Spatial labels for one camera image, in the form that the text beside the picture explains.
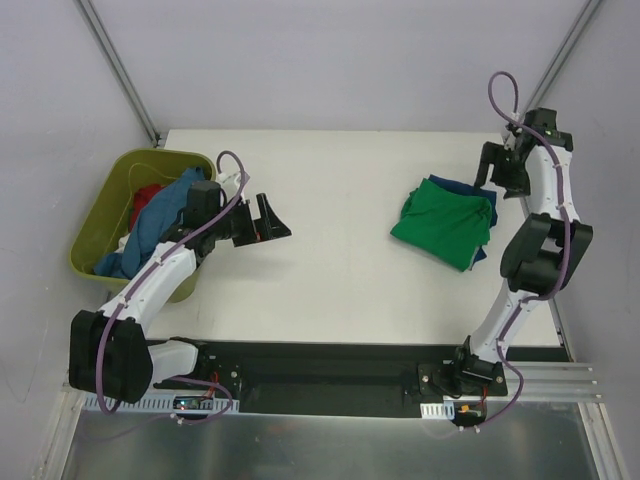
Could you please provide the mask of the green t shirt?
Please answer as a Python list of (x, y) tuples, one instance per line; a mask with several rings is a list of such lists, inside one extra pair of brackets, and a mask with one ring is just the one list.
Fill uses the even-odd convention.
[(494, 191), (430, 175), (409, 193), (390, 235), (464, 272), (487, 258), (497, 221)]

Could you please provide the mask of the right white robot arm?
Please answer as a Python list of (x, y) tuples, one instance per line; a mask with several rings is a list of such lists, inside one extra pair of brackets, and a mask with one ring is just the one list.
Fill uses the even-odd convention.
[(506, 198), (528, 198), (530, 212), (502, 255), (494, 304), (456, 350), (450, 382), (457, 396), (506, 395), (506, 354), (516, 333), (568, 284), (593, 239), (572, 198), (573, 138), (558, 130), (556, 117), (530, 110), (522, 125), (508, 126), (503, 143), (483, 146), (475, 186), (492, 182)]

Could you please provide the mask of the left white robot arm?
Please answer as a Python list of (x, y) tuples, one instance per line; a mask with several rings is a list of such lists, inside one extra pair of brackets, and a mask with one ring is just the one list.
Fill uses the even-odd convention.
[(195, 342), (171, 339), (151, 345), (146, 334), (217, 242), (242, 247), (291, 236), (267, 196), (260, 193), (256, 200), (259, 216), (254, 218), (241, 193), (228, 197), (222, 185), (209, 180), (189, 188), (185, 207), (134, 278), (99, 310), (82, 310), (73, 318), (68, 367), (73, 388), (135, 403), (150, 386), (174, 377), (191, 389), (209, 382), (212, 367), (199, 356)]

